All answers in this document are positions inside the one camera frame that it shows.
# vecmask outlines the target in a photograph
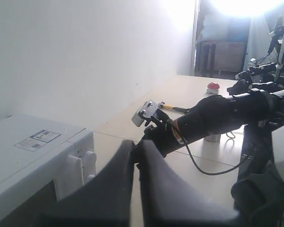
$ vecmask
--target white wall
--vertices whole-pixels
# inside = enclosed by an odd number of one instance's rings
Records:
[[[95,128],[190,66],[194,5],[181,29],[166,1],[0,0],[0,119]]]

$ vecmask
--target label sticker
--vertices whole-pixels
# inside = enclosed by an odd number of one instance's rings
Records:
[[[41,130],[31,137],[17,143],[15,147],[34,152],[59,136],[61,136],[59,133]]]
[[[34,152],[34,151],[38,150],[39,148],[43,147],[45,144],[47,144],[47,143],[42,142],[42,141],[38,141],[38,140],[35,140],[35,139],[32,139],[32,138],[27,138],[27,139],[21,141],[20,143],[17,143],[15,145],[15,147]]]
[[[52,131],[42,130],[38,132],[37,134],[32,135],[30,138],[33,138],[33,139],[36,139],[36,140],[39,140],[45,143],[49,143],[50,141],[54,140],[58,136],[61,136],[61,134],[52,132]]]

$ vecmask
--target white microwave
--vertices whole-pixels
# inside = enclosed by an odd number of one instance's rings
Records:
[[[96,174],[93,132],[25,114],[0,121],[0,227],[37,214]]]

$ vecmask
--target red button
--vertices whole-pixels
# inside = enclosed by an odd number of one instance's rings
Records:
[[[220,85],[216,82],[211,82],[207,85],[207,88],[209,89],[219,89],[220,88]]]

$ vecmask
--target table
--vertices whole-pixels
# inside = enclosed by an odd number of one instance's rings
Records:
[[[210,79],[191,76],[175,76],[164,85],[148,93],[144,97],[130,104],[124,111],[111,118],[95,129],[95,152],[97,153],[97,169],[102,169],[114,155],[122,140],[138,142],[143,136],[144,127],[136,127],[131,117],[147,100],[165,101],[169,105],[189,108],[206,97],[207,84],[217,82],[220,85],[220,95],[226,96],[226,88],[235,81],[224,79]],[[178,118],[180,113],[166,110],[172,118]],[[199,140],[189,145],[197,164],[207,172],[227,170],[240,161],[243,130],[234,131],[236,138],[229,139],[221,136],[220,143]],[[211,198],[214,202],[231,208],[233,199],[230,195],[232,185],[237,181],[238,170],[219,176],[204,175],[195,168],[185,148],[170,153],[165,158],[168,165],[185,181]],[[139,173],[134,172],[132,195],[132,226],[143,226],[142,207],[140,200]]]

